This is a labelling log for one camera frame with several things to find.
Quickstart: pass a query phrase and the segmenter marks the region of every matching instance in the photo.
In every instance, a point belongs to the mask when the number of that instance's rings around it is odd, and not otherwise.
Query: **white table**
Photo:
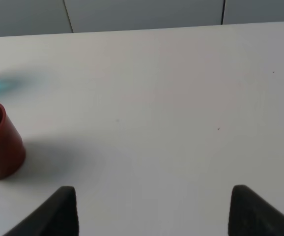
[[[0,236],[62,185],[81,236],[226,236],[236,184],[284,213],[284,23],[4,37],[0,79]]]

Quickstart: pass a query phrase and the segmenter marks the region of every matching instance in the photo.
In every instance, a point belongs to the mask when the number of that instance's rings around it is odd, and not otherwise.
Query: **gray wall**
[[[284,21],[284,0],[226,0],[224,24]]]
[[[74,32],[220,25],[223,0],[66,0]]]
[[[63,0],[0,0],[0,36],[70,32]]]

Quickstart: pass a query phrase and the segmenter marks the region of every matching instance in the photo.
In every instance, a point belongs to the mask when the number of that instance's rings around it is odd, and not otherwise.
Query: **red cup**
[[[16,172],[25,160],[20,134],[0,104],[0,179]]]

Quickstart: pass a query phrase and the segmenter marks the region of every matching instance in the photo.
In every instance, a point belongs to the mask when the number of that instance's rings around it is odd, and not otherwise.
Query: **brown cup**
[[[25,159],[21,136],[0,104],[0,179],[16,172]]]

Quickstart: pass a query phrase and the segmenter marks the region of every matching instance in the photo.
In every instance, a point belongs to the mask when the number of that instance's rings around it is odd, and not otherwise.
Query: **table surface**
[[[236,184],[284,213],[284,23],[2,37],[0,83],[0,236],[62,185],[81,236],[225,236]]]

